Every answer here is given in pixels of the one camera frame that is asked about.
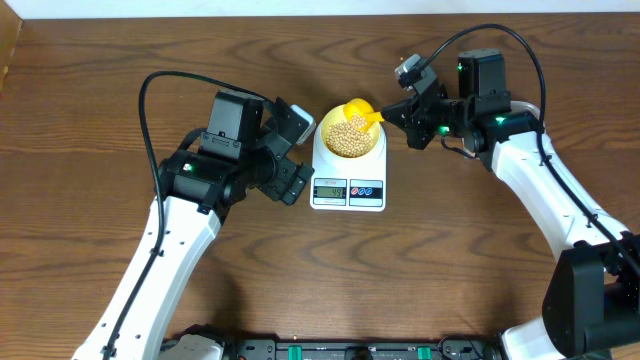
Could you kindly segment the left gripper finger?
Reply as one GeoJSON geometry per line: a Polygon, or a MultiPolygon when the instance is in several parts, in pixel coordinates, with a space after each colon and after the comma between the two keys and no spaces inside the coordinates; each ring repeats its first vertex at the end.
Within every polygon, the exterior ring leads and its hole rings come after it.
{"type": "Polygon", "coordinates": [[[277,97],[273,104],[272,118],[274,120],[272,150],[275,153],[288,153],[296,145],[301,134],[299,127],[301,119],[291,110],[291,106],[280,97],[277,97]]]}
{"type": "Polygon", "coordinates": [[[277,174],[279,200],[286,205],[295,204],[313,174],[314,169],[310,165],[283,159],[277,174]]]}

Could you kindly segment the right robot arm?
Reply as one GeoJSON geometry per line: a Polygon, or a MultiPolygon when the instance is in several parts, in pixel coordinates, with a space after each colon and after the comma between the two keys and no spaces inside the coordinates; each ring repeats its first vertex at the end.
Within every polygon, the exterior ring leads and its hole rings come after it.
{"type": "Polygon", "coordinates": [[[515,101],[497,49],[458,56],[459,95],[451,99],[426,58],[395,70],[412,97],[383,109],[383,119],[423,149],[459,138],[523,203],[543,233],[556,267],[539,318],[501,335],[502,359],[606,355],[639,340],[639,238],[604,211],[566,168],[542,127],[542,112],[515,101]]]}

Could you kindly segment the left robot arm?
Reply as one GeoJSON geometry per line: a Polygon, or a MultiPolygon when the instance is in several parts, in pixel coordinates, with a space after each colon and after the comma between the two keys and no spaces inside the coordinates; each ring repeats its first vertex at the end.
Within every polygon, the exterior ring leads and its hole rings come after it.
{"type": "Polygon", "coordinates": [[[160,163],[159,188],[145,232],[100,321],[77,359],[156,359],[185,286],[233,205],[256,188],[294,204],[313,169],[288,159],[314,131],[311,115],[219,91],[209,124],[189,132],[160,163]]]}

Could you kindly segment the yellow measuring scoop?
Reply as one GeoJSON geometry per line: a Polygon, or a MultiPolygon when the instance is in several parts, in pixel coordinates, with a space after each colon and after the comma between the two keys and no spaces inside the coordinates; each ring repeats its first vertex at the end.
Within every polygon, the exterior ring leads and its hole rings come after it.
{"type": "Polygon", "coordinates": [[[381,113],[376,112],[367,101],[361,98],[355,98],[347,102],[344,105],[343,111],[348,122],[353,114],[361,114],[365,116],[367,121],[370,123],[369,129],[375,123],[384,122],[384,118],[381,113]]]}

